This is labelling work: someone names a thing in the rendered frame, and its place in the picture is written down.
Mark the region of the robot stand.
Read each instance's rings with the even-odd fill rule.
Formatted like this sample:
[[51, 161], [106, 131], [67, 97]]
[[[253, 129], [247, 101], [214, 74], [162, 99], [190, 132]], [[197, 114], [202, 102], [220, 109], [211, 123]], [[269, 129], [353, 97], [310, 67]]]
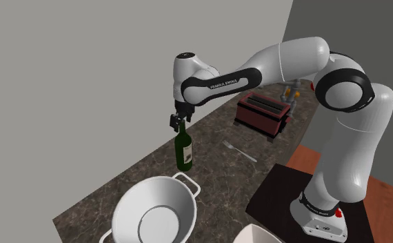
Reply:
[[[290, 213], [290, 203], [312, 178], [284, 165], [275, 164], [250, 199], [246, 213], [285, 243], [336, 243], [304, 233]], [[347, 225], [345, 243], [375, 243], [362, 201], [339, 204]]]

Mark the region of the white bowl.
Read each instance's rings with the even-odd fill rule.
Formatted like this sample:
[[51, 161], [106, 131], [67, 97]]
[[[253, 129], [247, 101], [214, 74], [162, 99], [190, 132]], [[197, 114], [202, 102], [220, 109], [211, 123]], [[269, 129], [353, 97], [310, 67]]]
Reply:
[[256, 224], [248, 224], [232, 243], [282, 243], [279, 238]]

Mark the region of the red toaster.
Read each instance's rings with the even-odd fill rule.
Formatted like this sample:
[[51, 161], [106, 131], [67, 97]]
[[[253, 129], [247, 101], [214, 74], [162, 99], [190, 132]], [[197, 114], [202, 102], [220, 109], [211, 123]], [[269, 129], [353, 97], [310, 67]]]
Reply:
[[273, 143], [291, 120], [290, 111], [289, 104], [250, 92], [237, 103], [234, 125], [254, 130]]

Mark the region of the green wine bottle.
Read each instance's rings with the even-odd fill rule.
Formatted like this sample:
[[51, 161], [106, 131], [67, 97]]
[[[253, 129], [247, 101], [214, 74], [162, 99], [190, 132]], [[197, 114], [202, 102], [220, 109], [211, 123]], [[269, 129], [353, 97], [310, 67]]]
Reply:
[[179, 132], [174, 138], [177, 168], [186, 172], [192, 168], [192, 138], [185, 129], [185, 122], [179, 124]]

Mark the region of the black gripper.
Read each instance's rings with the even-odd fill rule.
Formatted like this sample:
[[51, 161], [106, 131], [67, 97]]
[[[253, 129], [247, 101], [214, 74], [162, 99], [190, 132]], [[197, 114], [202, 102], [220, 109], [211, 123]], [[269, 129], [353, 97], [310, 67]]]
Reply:
[[188, 102], [175, 101], [176, 114], [170, 115], [170, 127], [174, 129], [176, 133], [179, 132], [179, 126], [182, 122], [180, 116], [185, 116], [187, 122], [191, 122], [192, 114], [194, 113], [194, 105]]

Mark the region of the grey and orange figure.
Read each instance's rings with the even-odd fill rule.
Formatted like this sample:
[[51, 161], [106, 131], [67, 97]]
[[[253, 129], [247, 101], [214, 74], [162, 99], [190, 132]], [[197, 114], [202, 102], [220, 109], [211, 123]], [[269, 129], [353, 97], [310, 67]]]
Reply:
[[293, 117], [293, 112], [296, 107], [296, 94], [301, 86], [301, 80], [295, 79], [293, 81], [286, 81], [281, 83], [283, 91], [280, 96], [282, 103], [288, 104], [290, 106], [290, 111], [288, 113], [289, 117]]

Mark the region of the silver fork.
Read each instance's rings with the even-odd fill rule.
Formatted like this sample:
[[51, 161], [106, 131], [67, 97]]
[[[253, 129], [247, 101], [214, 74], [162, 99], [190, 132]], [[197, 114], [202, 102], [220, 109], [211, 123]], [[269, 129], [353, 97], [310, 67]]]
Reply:
[[243, 151], [239, 150], [238, 148], [234, 147], [233, 145], [231, 145], [231, 143], [229, 143], [229, 142], [227, 142], [227, 141], [225, 141], [225, 140], [223, 140], [222, 143], [223, 143], [226, 147], [228, 147], [229, 149], [238, 151], [240, 154], [244, 155], [244, 156], [247, 157], [249, 160], [251, 160], [251, 161], [253, 161], [253, 162], [255, 162], [255, 163], [257, 162], [257, 160], [256, 160], [255, 158], [249, 156], [248, 154], [246, 154], [246, 153], [244, 153]]

